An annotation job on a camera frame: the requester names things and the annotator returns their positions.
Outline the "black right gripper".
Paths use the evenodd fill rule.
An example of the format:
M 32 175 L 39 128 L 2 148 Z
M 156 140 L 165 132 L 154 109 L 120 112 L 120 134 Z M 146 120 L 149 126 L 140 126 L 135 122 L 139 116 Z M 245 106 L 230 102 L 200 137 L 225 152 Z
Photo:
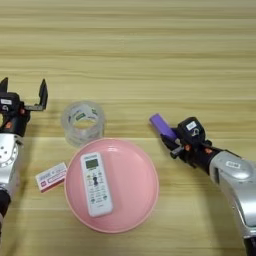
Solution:
M 201 168 L 209 173 L 212 159 L 221 152 L 221 149 L 213 147 L 209 141 L 199 144 L 183 143 L 179 146 L 171 137 L 161 135 L 164 145 L 172 150 L 170 155 L 173 159 L 180 158 L 184 163 L 193 168 Z

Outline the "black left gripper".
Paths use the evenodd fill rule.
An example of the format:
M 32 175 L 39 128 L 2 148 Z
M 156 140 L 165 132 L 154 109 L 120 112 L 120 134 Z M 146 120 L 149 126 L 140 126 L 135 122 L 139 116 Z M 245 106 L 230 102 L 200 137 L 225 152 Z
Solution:
M 8 77 L 0 82 L 0 93 L 7 93 Z M 3 123 L 0 125 L 0 133 L 10 133 L 23 137 L 26 132 L 27 123 L 30 120 L 29 111 L 44 111 L 48 102 L 48 88 L 46 80 L 43 79 L 39 88 L 39 102 L 34 105 L 27 105 L 25 109 L 18 111 L 2 112 Z

